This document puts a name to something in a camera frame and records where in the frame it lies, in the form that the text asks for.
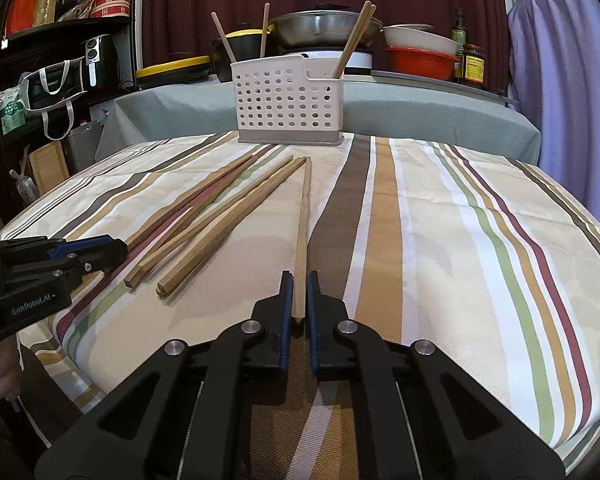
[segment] metal screw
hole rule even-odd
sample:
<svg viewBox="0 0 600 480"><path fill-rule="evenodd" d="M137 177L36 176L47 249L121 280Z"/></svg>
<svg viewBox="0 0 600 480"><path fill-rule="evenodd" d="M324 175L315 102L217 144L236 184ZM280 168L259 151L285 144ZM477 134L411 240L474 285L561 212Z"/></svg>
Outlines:
<svg viewBox="0 0 600 480"><path fill-rule="evenodd" d="M416 352L420 355L431 355L436 350L436 346L427 339L420 339L414 343Z"/></svg>
<svg viewBox="0 0 600 480"><path fill-rule="evenodd" d="M343 334L353 334L358 329L358 325L355 321L350 319L344 319L338 323L338 330Z"/></svg>
<svg viewBox="0 0 600 480"><path fill-rule="evenodd" d="M255 334L260 331L262 325L255 319L248 319L240 326L240 328L245 334Z"/></svg>
<svg viewBox="0 0 600 480"><path fill-rule="evenodd" d="M180 355L184 352L184 343L179 339L172 339L164 346L164 351L168 355Z"/></svg>

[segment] finger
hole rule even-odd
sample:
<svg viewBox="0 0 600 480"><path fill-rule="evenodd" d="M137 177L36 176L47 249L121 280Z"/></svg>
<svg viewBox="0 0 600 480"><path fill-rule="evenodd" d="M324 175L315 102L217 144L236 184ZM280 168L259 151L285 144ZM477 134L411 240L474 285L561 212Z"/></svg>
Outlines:
<svg viewBox="0 0 600 480"><path fill-rule="evenodd" d="M0 376L8 374L12 368L20 367L20 354L16 336L0 341Z"/></svg>
<svg viewBox="0 0 600 480"><path fill-rule="evenodd" d="M0 399L13 400L20 395L22 370L14 368L11 372L0 377Z"/></svg>

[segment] striped tablecloth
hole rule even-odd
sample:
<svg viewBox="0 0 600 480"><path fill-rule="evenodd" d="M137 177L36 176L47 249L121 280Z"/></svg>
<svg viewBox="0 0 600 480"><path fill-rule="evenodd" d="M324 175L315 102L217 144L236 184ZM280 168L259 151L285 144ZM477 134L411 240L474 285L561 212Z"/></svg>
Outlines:
<svg viewBox="0 0 600 480"><path fill-rule="evenodd" d="M20 333L24 403L50 442L166 340L213 339L277 292L293 266L302 171L171 300L155 283L177 258L133 292L123 283L182 213L170 204L251 148L235 132L138 144L4 228L133 242L121 268ZM600 224L538 168L446 144L346 134L337 148L266 150L219 200L289 153L311 155L309 267L322 290L386 339L434 341L573 468L600 434ZM294 339L285 405L253 408L253 478L357 478L348 387L318 387L305 351Z"/></svg>

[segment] red package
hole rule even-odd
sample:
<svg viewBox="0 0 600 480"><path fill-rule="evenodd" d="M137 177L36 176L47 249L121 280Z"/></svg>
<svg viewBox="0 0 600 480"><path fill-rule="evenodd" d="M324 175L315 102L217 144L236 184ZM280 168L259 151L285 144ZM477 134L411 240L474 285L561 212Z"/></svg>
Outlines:
<svg viewBox="0 0 600 480"><path fill-rule="evenodd" d="M7 35L33 26L36 0L11 0L7 12Z"/></svg>

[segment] perforated basket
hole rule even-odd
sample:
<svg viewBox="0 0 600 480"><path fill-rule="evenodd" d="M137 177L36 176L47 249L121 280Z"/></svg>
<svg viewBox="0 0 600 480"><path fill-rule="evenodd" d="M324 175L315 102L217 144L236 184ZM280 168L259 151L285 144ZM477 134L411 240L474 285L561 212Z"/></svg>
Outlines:
<svg viewBox="0 0 600 480"><path fill-rule="evenodd" d="M340 144L343 81L327 77L337 62L279 56L232 63L240 142Z"/></svg>

